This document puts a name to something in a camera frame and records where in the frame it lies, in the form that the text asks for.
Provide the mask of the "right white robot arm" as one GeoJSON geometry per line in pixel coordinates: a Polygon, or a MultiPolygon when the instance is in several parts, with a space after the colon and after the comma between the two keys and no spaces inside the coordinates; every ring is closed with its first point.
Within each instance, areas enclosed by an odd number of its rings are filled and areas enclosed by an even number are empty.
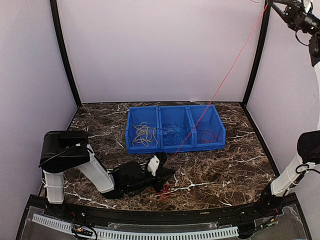
{"type": "Polygon", "coordinates": [[[301,134],[320,128],[320,82],[309,50],[267,7],[267,31],[250,103],[280,172],[297,157],[301,134]]]}

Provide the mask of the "blue three-compartment plastic bin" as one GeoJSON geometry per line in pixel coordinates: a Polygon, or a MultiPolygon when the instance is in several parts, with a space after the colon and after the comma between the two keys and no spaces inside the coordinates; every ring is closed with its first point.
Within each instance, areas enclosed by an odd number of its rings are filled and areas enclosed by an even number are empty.
{"type": "Polygon", "coordinates": [[[220,150],[226,129],[214,105],[131,107],[125,141],[128,154],[220,150]]]}

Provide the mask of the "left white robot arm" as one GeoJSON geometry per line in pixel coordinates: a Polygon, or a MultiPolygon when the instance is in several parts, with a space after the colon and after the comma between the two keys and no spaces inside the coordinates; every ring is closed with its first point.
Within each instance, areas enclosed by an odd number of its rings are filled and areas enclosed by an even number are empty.
{"type": "Polygon", "coordinates": [[[70,206],[64,202],[64,172],[78,169],[109,200],[136,195],[147,188],[160,193],[176,173],[166,168],[167,155],[157,152],[145,165],[129,161],[112,171],[96,157],[86,131],[49,131],[44,135],[38,167],[44,175],[46,197],[51,210],[60,218],[67,218],[70,206]]]}

